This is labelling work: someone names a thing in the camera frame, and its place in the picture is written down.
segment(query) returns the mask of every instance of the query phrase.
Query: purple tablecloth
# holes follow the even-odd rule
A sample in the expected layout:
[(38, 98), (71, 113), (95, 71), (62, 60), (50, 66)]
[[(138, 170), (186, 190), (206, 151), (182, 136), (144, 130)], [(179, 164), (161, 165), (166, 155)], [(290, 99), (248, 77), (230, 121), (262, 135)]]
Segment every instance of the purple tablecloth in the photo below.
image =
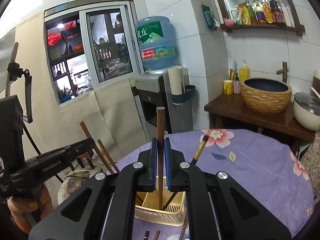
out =
[[(208, 143), (197, 162), (202, 171), (216, 174), (226, 171), (284, 225), (292, 237), (304, 226), (313, 211), (313, 193), (307, 173), (287, 145), (248, 130), (202, 130), (170, 134), (172, 149), (183, 152), (191, 162), (204, 134)], [(137, 161), (141, 146), (117, 164), (122, 169)], [(153, 239), (178, 240), (182, 227), (164, 226), (135, 219), (132, 239), (142, 240), (145, 231)], [(188, 239), (188, 229), (184, 240)]]

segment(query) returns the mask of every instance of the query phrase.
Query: leaf pattern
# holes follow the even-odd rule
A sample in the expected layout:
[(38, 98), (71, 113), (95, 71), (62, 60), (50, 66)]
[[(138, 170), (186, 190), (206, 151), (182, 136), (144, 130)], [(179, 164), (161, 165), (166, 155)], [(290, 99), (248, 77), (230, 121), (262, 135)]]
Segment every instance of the leaf pattern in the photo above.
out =
[(221, 161), (221, 160), (225, 160), (225, 159), (226, 159), (226, 157), (223, 156), (223, 155), (216, 154), (216, 153), (211, 153), (211, 154), (212, 154), (212, 156), (213, 156), (216, 160)]
[(232, 152), (230, 151), (229, 152), (229, 160), (231, 160), (231, 162), (234, 162), (236, 160), (237, 156)]

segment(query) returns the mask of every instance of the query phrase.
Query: soy sauce bottle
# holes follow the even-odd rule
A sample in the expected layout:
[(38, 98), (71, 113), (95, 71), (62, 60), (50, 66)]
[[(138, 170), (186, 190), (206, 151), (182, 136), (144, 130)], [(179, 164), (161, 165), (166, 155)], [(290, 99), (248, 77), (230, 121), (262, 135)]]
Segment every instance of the soy sauce bottle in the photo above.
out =
[(286, 26), (286, 23), (284, 20), (284, 14), (283, 14), (280, 3), (276, 0), (269, 0), (269, 4), (270, 4), (271, 12), (276, 25)]

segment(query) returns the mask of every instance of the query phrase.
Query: wooden shelf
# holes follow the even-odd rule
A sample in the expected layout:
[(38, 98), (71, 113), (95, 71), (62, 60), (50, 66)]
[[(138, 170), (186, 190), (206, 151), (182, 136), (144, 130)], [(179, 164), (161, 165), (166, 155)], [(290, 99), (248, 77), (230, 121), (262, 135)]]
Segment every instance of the wooden shelf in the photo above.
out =
[(226, 26), (225, 24), (220, 25), (223, 30), (225, 30), (227, 33), (231, 33), (232, 30), (235, 29), (277, 29), (277, 30), (288, 30), (288, 31), (294, 31), (297, 32), (298, 35), (302, 36), (301, 28), (293, 28), (289, 26), (278, 26), (275, 24), (255, 24), (255, 25), (234, 25), (234, 26)]
[(78, 51), (74, 51), (72, 53), (68, 53), (65, 56), (63, 55), (62, 57), (56, 58), (54, 60), (51, 60), (50, 63), (51, 63), (51, 65), (57, 65), (59, 63), (64, 62), (64, 60), (68, 60), (68, 59), (80, 56), (82, 54), (84, 54), (84, 49), (81, 49), (81, 50), (78, 50)]
[(57, 81), (58, 79), (63, 78), (65, 76), (68, 76), (68, 72), (65, 72), (65, 73), (63, 73), (63, 74), (61, 74), (61, 75), (59, 75), (57, 77), (53, 77), (53, 81)]

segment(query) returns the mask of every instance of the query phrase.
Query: pot lid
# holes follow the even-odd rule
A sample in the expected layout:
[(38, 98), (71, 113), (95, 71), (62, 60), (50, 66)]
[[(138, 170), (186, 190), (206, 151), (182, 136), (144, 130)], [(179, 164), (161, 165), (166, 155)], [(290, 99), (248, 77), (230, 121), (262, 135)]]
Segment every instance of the pot lid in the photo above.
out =
[(298, 103), (299, 106), (306, 109), (307, 111), (320, 115), (320, 100), (314, 98), (307, 93), (296, 93), (294, 95), (294, 101)]

